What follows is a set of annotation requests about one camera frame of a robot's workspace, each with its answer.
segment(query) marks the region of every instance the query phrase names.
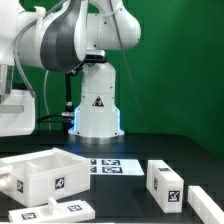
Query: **white rectangular block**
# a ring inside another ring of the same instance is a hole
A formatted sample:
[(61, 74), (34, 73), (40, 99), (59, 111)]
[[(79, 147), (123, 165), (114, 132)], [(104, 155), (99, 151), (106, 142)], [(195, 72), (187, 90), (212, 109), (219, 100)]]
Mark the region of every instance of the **white rectangular block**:
[(48, 205), (9, 211), (13, 223), (73, 223), (95, 218), (95, 211), (85, 201), (57, 203), (49, 198)]
[(200, 186), (188, 187), (187, 200), (205, 224), (224, 224), (224, 212)]
[(182, 211), (183, 179), (162, 160), (149, 160), (146, 187), (163, 212)]

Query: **white plastic container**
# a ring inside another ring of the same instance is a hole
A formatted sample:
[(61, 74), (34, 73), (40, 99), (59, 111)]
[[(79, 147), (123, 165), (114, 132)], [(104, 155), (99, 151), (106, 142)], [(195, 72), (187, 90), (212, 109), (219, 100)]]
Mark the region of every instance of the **white plastic container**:
[(57, 148), (0, 159), (0, 165), (2, 192), (27, 207), (90, 189), (90, 160)]

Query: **triangular warning sticker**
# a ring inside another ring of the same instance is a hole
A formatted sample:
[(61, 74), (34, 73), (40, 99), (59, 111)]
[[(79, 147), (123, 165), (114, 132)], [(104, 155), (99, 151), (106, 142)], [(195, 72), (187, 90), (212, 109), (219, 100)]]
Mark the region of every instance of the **triangular warning sticker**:
[(98, 96), (97, 99), (95, 100), (95, 102), (93, 103), (94, 107), (104, 107), (103, 102), (101, 100), (101, 98)]

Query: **gray cable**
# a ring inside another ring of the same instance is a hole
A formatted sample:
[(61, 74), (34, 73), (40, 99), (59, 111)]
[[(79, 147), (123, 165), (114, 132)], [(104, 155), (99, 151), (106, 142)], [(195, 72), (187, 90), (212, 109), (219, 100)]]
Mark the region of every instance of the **gray cable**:
[[(113, 12), (114, 9), (113, 9), (113, 5), (112, 5), (112, 0), (109, 0), (109, 2), (110, 2), (111, 12)], [(130, 65), (128, 63), (128, 59), (127, 59), (127, 56), (125, 54), (125, 51), (124, 51), (124, 48), (123, 48), (123, 45), (122, 45), (121, 35), (120, 35), (119, 29), (118, 29), (118, 24), (117, 24), (117, 20), (116, 20), (115, 15), (113, 15), (113, 19), (114, 19), (114, 24), (115, 24), (116, 31), (117, 31), (117, 36), (118, 36), (118, 40), (119, 40), (119, 45), (120, 45), (120, 48), (121, 48), (122, 56), (123, 56), (123, 59), (124, 59), (124, 62), (125, 62), (125, 66), (126, 66), (126, 69), (127, 69), (129, 81), (130, 81), (131, 88), (132, 88), (132, 91), (133, 91), (133, 95), (134, 95), (134, 98), (135, 98), (135, 102), (136, 102), (136, 105), (137, 105), (137, 108), (138, 108), (138, 112), (139, 112), (140, 117), (141, 117), (142, 127), (143, 127), (143, 130), (144, 130), (144, 133), (146, 133), (146, 127), (145, 127), (142, 107), (141, 107), (141, 104), (140, 104), (140, 101), (139, 101), (139, 97), (138, 97), (138, 94), (137, 94), (137, 91), (136, 91), (136, 87), (135, 87), (135, 84), (134, 84), (134, 80), (133, 80), (132, 72), (131, 72), (131, 69), (130, 69)]]
[[(47, 115), (50, 115), (49, 108), (48, 108), (48, 103), (47, 103), (47, 93), (46, 93), (47, 92), (48, 74), (49, 74), (49, 71), (46, 70), (46, 73), (45, 73), (45, 76), (44, 76), (44, 88), (43, 89), (44, 89), (44, 106), (45, 106)], [(49, 123), (48, 128), (49, 128), (49, 130), (51, 130), (51, 123)]]
[[(67, 0), (61, 0), (58, 4), (56, 4), (54, 7), (52, 7), (45, 15), (44, 18), (46, 18), (50, 13), (54, 12), (58, 7), (61, 7)], [(30, 82), (28, 81), (23, 68), (21, 66), (20, 60), (19, 60), (19, 41), (21, 39), (21, 37), (23, 36), (23, 34), (33, 25), (35, 25), (37, 23), (37, 20), (34, 20), (33, 22), (31, 22), (30, 24), (28, 24), (26, 27), (24, 27), (20, 33), (18, 34), (18, 36), (16, 37), (15, 40), (15, 46), (14, 46), (14, 60), (15, 60), (15, 64), (18, 68), (19, 74), (23, 80), (23, 82), (25, 83), (27, 89), (30, 91), (30, 94), (33, 98), (35, 98), (35, 92), (33, 91), (33, 88), (30, 84)]]

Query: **black tabletop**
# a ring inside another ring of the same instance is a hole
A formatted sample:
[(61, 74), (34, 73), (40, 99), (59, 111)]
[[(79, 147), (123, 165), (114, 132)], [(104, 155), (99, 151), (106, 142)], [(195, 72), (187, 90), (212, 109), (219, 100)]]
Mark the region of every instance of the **black tabletop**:
[[(70, 140), (61, 132), (39, 131), (31, 136), (0, 138), (0, 157), (20, 155), (57, 147), (87, 158), (137, 159), (145, 174), (147, 161), (164, 160), (184, 179), (182, 213), (165, 214), (146, 189), (144, 176), (91, 175), (91, 189), (58, 200), (85, 200), (96, 211), (90, 222), (110, 223), (201, 223), (187, 203), (189, 185), (201, 186), (224, 208), (224, 162), (185, 136), (126, 134), (122, 142), (88, 145)], [(23, 205), (0, 193), (0, 222), (8, 211)]]

